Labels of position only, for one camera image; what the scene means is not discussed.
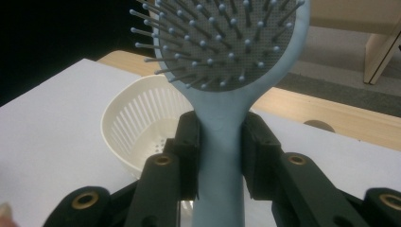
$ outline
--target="white round object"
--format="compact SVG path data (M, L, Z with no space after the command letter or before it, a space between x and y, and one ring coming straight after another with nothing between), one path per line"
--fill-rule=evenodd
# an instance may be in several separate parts
M180 116L193 108L165 76L138 79L118 94L101 120L109 149L128 171L140 178L150 155L162 152L174 138Z

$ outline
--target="dark background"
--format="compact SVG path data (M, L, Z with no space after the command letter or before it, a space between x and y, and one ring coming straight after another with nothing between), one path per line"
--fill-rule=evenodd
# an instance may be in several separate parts
M18 1L2 7L0 106L83 58L96 61L114 50L151 56L134 47L150 38L132 34L149 30L133 0Z

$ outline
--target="wooden furniture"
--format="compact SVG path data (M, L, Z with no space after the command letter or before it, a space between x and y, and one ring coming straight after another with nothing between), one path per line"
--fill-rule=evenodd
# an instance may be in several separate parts
M145 63L143 56L115 51L99 62L141 76L160 69L157 62ZM320 98L271 88L256 101L256 109L304 123L320 120L336 133L401 151L401 118L375 113Z
M375 84L401 44L401 1L311 0L310 24L373 33L366 43L364 82Z

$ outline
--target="wooden table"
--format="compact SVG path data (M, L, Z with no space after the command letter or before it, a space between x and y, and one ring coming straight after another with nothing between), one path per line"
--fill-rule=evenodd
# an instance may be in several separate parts
M99 62L133 72L153 75L157 62L145 63L143 56L114 51ZM297 122L320 120L336 133L401 151L401 118L375 113L332 101L271 88L253 105L254 108Z

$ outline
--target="white tabletop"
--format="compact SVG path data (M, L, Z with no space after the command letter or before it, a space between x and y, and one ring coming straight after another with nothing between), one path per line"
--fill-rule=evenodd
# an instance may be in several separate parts
M139 78L82 60L0 108L0 203L11 205L20 226L43 225L80 187L102 186L113 193L133 181L103 142L100 118ZM370 187L401 191L401 152L258 114L285 152L312 158L339 189L359 198ZM247 199L247 226L271 226L269 205Z

